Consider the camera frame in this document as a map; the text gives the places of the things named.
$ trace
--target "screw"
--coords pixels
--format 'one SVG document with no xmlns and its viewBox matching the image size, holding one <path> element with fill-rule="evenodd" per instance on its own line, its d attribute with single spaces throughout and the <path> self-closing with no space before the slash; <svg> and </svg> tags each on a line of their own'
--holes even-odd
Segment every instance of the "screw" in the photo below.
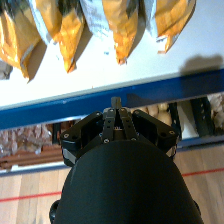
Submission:
<svg viewBox="0 0 224 224">
<path fill-rule="evenodd" d="M 104 141 L 103 141 L 104 143 L 109 143 L 110 142 L 110 140 L 109 139 L 104 139 Z"/>
</svg>

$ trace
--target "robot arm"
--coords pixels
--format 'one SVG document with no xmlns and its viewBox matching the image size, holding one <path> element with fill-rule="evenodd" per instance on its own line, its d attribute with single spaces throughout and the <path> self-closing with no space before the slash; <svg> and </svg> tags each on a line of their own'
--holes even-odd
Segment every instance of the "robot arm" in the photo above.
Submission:
<svg viewBox="0 0 224 224">
<path fill-rule="evenodd" d="M 176 130 L 112 98 L 61 135 L 72 169 L 52 223 L 203 223 L 184 180 L 166 153 Z"/>
</svg>

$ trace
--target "white shelf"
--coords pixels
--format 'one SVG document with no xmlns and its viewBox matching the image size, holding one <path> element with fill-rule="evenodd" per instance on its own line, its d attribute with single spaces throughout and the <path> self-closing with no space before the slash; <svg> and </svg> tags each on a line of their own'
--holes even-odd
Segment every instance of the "white shelf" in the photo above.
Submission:
<svg viewBox="0 0 224 224">
<path fill-rule="evenodd" d="M 92 37 L 88 42 L 85 30 L 77 55 L 81 54 L 83 45 L 88 44 L 74 72 L 66 74 L 55 50 L 48 46 L 30 83 L 26 84 L 16 69 L 11 80 L 0 81 L 0 110 L 223 68 L 223 21 L 223 0 L 198 0 L 177 42 L 166 55 L 158 55 L 155 42 L 144 32 L 144 21 L 140 20 L 136 40 L 141 40 L 123 66 L 116 64 L 114 51 L 109 55 L 103 53 L 99 39 Z M 42 49 L 43 45 L 35 49 L 30 60 L 31 70 L 35 70 Z"/>
</svg>

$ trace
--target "wooden floor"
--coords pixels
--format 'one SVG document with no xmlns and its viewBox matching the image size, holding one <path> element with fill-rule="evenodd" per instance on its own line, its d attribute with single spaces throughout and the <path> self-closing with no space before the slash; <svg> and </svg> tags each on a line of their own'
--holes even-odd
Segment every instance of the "wooden floor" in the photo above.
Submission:
<svg viewBox="0 0 224 224">
<path fill-rule="evenodd" d="M 224 146 L 179 152 L 175 162 L 205 224 L 224 223 Z M 68 169 L 0 178 L 0 223 L 50 223 Z"/>
</svg>

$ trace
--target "snack bag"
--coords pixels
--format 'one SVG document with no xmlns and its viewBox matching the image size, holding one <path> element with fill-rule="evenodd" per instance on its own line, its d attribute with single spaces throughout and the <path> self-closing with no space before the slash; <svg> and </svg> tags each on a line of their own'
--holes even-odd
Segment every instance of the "snack bag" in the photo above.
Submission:
<svg viewBox="0 0 224 224">
<path fill-rule="evenodd" d="M 19 68 L 23 76 L 29 79 L 27 64 L 41 38 L 28 0 L 1 0 L 0 39 L 0 58 Z"/>
<path fill-rule="evenodd" d="M 138 0 L 102 0 L 110 29 L 113 31 L 118 64 L 130 53 L 138 27 Z"/>
<path fill-rule="evenodd" d="M 144 0 L 146 26 L 157 38 L 159 53 L 166 53 L 177 40 L 193 12 L 196 0 Z"/>
<path fill-rule="evenodd" d="M 80 0 L 89 30 L 101 40 L 108 37 L 109 24 L 104 13 L 102 0 Z"/>
<path fill-rule="evenodd" d="M 79 0 L 29 0 L 38 31 L 46 44 L 59 43 L 66 72 L 75 68 L 75 52 L 84 28 Z"/>
</svg>

